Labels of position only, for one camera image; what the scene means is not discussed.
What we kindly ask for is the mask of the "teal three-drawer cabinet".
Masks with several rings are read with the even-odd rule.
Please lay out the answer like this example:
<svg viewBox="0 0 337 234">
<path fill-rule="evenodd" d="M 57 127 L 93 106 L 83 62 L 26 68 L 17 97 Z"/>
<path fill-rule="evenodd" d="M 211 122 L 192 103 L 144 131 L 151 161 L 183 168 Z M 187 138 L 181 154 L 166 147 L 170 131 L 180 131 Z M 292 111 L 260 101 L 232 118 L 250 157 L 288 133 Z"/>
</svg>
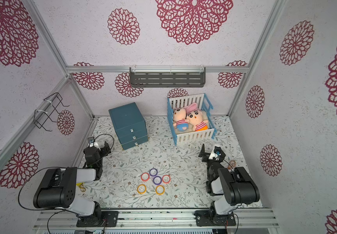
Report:
<svg viewBox="0 0 337 234">
<path fill-rule="evenodd" d="M 148 141 L 146 122 L 135 102 L 110 109 L 109 114 L 123 150 Z"/>
</svg>

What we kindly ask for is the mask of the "red tape roll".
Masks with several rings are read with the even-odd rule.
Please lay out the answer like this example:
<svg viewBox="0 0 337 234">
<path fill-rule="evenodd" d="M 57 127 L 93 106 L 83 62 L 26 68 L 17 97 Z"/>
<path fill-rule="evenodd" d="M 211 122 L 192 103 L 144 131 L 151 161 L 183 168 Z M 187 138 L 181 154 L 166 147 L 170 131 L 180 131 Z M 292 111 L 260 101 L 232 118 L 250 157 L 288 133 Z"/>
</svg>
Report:
<svg viewBox="0 0 337 234">
<path fill-rule="evenodd" d="M 143 182 L 146 182 L 146 181 L 148 181 L 150 179 L 150 174 L 149 173 L 143 173 L 142 175 L 141 175 L 141 180 L 143 181 Z"/>
<path fill-rule="evenodd" d="M 168 184 L 168 183 L 170 183 L 170 181 L 171 181 L 170 175 L 164 175 L 164 176 L 162 176 L 162 182 L 164 184 Z"/>
</svg>

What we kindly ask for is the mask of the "purple tape roll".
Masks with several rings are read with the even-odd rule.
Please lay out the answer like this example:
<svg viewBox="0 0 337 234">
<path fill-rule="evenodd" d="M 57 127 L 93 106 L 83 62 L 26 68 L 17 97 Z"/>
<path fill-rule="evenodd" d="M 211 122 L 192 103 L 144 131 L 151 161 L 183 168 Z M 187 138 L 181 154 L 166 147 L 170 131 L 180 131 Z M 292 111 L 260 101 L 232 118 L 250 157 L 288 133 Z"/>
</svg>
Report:
<svg viewBox="0 0 337 234">
<path fill-rule="evenodd" d="M 150 170 L 149 170 L 149 175 L 150 175 L 151 177 L 157 176 L 157 175 L 158 175 L 158 170 L 157 170 L 156 168 L 150 169 Z"/>
<path fill-rule="evenodd" d="M 161 178 L 160 176 L 155 176 L 155 177 L 153 178 L 153 183 L 154 183 L 156 186 L 161 185 L 161 183 L 162 183 L 162 178 Z"/>
</svg>

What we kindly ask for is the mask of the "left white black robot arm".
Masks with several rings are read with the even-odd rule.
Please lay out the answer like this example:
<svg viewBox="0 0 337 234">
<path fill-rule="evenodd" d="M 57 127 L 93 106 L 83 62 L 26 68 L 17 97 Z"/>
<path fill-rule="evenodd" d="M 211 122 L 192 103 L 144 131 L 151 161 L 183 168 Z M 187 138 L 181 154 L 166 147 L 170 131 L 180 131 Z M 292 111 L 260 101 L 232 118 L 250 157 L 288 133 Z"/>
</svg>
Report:
<svg viewBox="0 0 337 234">
<path fill-rule="evenodd" d="M 37 209 L 61 209 L 75 213 L 77 227 L 107 227 L 107 215 L 100 204 L 76 195 L 79 183 L 98 181 L 103 173 L 103 157 L 111 152 L 108 143 L 100 147 L 92 141 L 83 150 L 85 168 L 48 169 L 33 197 Z"/>
</svg>

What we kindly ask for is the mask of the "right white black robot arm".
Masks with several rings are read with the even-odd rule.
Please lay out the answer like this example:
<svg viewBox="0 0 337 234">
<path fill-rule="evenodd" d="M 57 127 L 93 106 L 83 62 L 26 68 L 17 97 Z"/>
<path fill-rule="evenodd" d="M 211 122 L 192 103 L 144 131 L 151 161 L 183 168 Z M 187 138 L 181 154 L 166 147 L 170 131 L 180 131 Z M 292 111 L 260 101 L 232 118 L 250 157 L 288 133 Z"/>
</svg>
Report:
<svg viewBox="0 0 337 234">
<path fill-rule="evenodd" d="M 206 211 L 196 211 L 197 226 L 235 226 L 234 210 L 245 204 L 250 205 L 260 200 L 260 193 L 244 167 L 228 169 L 221 165 L 225 153 L 219 146 L 215 146 L 210 153 L 205 152 L 205 145 L 201 147 L 199 157 L 207 164 L 206 191 L 214 197 Z"/>
</svg>

